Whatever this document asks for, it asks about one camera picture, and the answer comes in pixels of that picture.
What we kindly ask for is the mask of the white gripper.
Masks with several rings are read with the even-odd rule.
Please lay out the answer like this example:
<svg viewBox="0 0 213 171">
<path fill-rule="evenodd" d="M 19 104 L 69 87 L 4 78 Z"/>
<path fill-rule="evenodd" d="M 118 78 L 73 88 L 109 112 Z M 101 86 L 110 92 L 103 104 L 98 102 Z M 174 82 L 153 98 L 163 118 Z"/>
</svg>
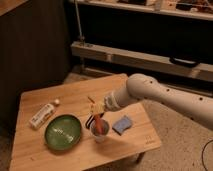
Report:
<svg viewBox="0 0 213 171">
<path fill-rule="evenodd" d="M 92 114 L 100 114 L 100 118 L 105 115 L 105 105 L 103 102 L 95 102 L 90 96 L 87 96 L 89 101 L 93 103 L 91 105 L 91 113 Z"/>
</svg>

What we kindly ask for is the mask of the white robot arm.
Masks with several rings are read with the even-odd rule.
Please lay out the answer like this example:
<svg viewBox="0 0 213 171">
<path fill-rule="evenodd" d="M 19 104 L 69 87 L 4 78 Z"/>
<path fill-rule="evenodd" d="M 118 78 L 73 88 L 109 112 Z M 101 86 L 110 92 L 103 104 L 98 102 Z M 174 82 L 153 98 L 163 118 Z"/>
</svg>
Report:
<svg viewBox="0 0 213 171">
<path fill-rule="evenodd" d="M 162 103 L 213 130 L 213 98 L 167 87 L 144 74 L 129 76 L 119 89 L 111 91 L 101 101 L 92 104 L 90 111 L 93 115 L 119 111 L 144 99 Z"/>
</svg>

